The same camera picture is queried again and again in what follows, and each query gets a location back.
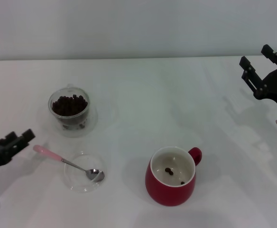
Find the white table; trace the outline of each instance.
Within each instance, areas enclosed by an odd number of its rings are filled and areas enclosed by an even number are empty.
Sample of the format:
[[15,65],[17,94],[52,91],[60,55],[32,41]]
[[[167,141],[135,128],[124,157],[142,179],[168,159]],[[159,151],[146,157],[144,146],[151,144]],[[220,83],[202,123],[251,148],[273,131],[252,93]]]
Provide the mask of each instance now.
[[[276,69],[248,57],[261,77]],[[258,101],[241,79],[240,57],[0,62],[0,138],[31,128],[31,145],[0,167],[0,228],[277,228],[277,104]],[[49,96],[73,83],[98,113],[83,138],[58,135]],[[34,144],[69,156],[99,153],[109,175],[80,194],[62,181],[63,165]],[[191,198],[164,207],[144,177],[167,145],[203,152]]]

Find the glass cup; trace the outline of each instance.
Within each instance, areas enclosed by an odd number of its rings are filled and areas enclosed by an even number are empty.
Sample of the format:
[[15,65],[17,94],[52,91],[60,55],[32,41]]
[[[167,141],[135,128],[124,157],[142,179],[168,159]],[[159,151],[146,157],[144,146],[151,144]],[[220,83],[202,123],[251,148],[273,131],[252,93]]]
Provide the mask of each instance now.
[[[71,116],[63,116],[58,115],[52,110],[53,103],[61,96],[72,97],[74,94],[77,97],[83,96],[83,98],[88,102],[88,105],[80,113]],[[69,84],[66,88],[62,88],[50,96],[48,108],[50,113],[55,118],[55,126],[64,136],[79,137],[85,133],[86,124],[88,124],[87,117],[90,109],[90,99],[84,90]]]

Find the pink spoon handle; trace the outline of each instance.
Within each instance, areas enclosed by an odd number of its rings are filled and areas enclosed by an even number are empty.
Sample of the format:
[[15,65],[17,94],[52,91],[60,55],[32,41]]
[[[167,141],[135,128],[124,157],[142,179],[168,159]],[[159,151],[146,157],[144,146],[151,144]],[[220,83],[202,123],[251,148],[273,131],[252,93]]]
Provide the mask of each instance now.
[[63,159],[58,154],[53,153],[52,151],[49,151],[48,149],[46,149],[45,147],[42,147],[40,145],[35,145],[33,147],[33,150],[35,150],[36,152],[38,152],[38,153],[40,153],[40,154],[42,154],[42,155],[44,155],[46,157],[52,158],[54,160],[61,161]]

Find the white surface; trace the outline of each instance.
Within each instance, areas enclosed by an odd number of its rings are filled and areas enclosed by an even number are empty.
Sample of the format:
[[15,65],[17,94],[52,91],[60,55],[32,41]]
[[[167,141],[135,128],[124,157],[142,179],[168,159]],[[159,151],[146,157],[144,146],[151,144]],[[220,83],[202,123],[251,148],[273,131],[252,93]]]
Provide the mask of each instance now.
[[0,0],[1,59],[259,55],[277,0]]
[[[260,76],[275,66],[248,57]],[[0,62],[0,138],[32,128],[31,145],[0,168],[0,227],[277,228],[277,104],[258,101],[241,79],[240,57]],[[53,91],[74,83],[91,96],[98,122],[82,139],[47,124]],[[79,194],[63,165],[41,160],[34,144],[64,157],[100,154],[108,179]],[[144,185],[153,152],[197,146],[196,188],[178,207],[155,203]]]

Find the clear plastic lid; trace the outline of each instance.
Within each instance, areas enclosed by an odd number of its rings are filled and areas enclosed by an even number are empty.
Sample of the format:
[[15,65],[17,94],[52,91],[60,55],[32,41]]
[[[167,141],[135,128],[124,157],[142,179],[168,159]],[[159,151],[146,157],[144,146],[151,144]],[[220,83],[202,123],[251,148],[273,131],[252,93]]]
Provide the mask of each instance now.
[[99,180],[99,173],[93,180],[90,180],[84,171],[81,171],[73,166],[65,164],[64,167],[64,182],[68,188],[80,193],[90,192],[106,180],[107,170],[105,162],[101,156],[97,154],[90,154],[85,151],[78,151],[73,153],[67,160],[82,167],[85,170],[98,169],[105,174],[103,180]]

